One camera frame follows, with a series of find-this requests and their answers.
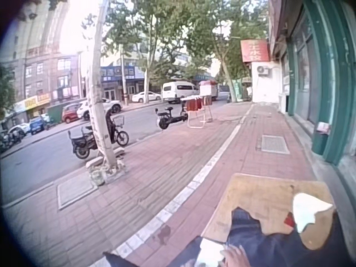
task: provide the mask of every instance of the bicycle basket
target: bicycle basket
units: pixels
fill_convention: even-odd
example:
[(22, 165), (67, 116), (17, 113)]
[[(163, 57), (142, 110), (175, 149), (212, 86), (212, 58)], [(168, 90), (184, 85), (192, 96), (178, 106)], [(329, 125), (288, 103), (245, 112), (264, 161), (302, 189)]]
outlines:
[(112, 115), (111, 120), (116, 126), (122, 126), (125, 124), (125, 117), (123, 115)]

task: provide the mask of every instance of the wooden board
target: wooden board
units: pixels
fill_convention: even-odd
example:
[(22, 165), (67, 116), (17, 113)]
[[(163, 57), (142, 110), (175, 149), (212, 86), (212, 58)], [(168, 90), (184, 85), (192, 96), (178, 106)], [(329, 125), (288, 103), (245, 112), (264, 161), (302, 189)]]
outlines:
[(293, 197), (300, 192), (333, 204), (331, 209), (318, 212), (315, 224), (309, 224), (300, 234), (308, 249), (321, 248), (329, 236), (335, 211), (334, 201), (325, 183), (244, 174), (232, 176), (202, 237), (226, 242), (231, 228), (231, 212), (237, 207), (259, 220), (264, 234), (290, 234), (293, 228), (284, 220), (289, 212), (293, 212)]

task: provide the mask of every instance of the blue car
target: blue car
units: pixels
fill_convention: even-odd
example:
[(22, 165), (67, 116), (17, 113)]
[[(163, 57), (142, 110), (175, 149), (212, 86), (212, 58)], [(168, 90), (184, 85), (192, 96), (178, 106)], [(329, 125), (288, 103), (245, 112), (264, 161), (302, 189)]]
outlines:
[(43, 131), (46, 127), (46, 122), (42, 117), (35, 117), (29, 121), (29, 129), (31, 131), (31, 135)]

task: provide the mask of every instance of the green door frame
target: green door frame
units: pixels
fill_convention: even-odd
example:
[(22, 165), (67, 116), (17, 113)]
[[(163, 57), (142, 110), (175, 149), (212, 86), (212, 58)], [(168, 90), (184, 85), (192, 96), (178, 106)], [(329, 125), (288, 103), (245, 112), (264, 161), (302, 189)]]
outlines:
[(313, 143), (311, 150), (322, 155), (327, 144), (328, 135), (317, 132), (319, 122), (329, 122), (332, 102), (332, 87), (329, 82), (331, 55), (328, 44), (325, 41), (325, 28), (321, 23), (323, 20), (318, 11), (318, 6), (314, 0), (304, 0), (306, 15), (309, 18), (311, 31), (317, 59), (317, 83), (320, 88), (320, 100), (318, 103), (318, 117), (314, 127)]
[(355, 51), (350, 29), (339, 1), (315, 1), (324, 13), (335, 58), (335, 106), (330, 135), (323, 153), (326, 162), (337, 165), (343, 154), (352, 118), (355, 86)]
[(295, 56), (293, 52), (293, 43), (290, 38), (286, 39), (288, 63), (289, 63), (289, 100), (288, 100), (288, 115), (294, 116), (295, 109)]

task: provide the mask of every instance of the air conditioner unit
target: air conditioner unit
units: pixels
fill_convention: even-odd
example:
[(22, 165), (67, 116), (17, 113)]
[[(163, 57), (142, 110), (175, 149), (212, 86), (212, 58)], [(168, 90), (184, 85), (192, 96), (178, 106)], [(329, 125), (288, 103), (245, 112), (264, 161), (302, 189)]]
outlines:
[(266, 66), (258, 66), (257, 73), (259, 76), (268, 76), (269, 75), (269, 67)]

